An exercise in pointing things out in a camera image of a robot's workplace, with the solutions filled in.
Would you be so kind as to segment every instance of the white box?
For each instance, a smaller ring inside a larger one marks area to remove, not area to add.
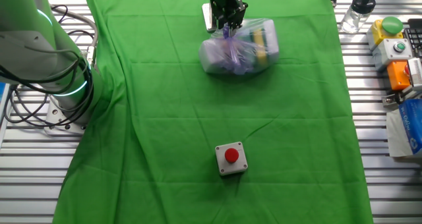
[[[397,52],[394,45],[402,43],[406,46],[403,52]],[[409,60],[412,56],[411,46],[407,39],[385,39],[372,52],[375,62],[375,69],[379,72],[384,71],[387,66],[395,60]]]
[[[233,163],[228,162],[225,157],[227,150],[230,148],[235,149],[239,154],[239,157]],[[216,157],[218,164],[218,172],[220,172],[220,175],[230,175],[234,173],[243,172],[248,169],[245,151],[243,150],[243,144],[241,142],[234,142],[231,144],[217,146]]]

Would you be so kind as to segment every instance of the clear plastic bag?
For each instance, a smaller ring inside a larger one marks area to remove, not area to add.
[[[228,25],[203,41],[199,59],[207,73],[260,72],[277,62],[278,41],[270,19],[245,19],[243,26],[230,37]]]

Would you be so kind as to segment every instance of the white device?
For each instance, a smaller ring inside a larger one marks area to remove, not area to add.
[[[409,75],[413,90],[422,90],[422,64],[418,58],[413,58],[407,61],[409,65]]]
[[[372,52],[377,71],[382,72],[395,60],[409,60],[412,52],[407,39],[385,39]]]
[[[241,142],[217,146],[216,157],[220,175],[230,175],[248,169],[245,151]]]

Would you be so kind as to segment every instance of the green cloth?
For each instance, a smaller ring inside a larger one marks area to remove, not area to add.
[[[245,0],[274,20],[277,65],[204,73],[209,0],[88,0],[102,98],[54,223],[372,223],[329,0]],[[214,148],[244,144],[221,177]]]

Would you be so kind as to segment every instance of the red button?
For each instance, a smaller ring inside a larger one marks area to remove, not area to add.
[[[235,163],[239,159],[239,152],[234,148],[229,148],[226,150],[224,157],[228,163]]]

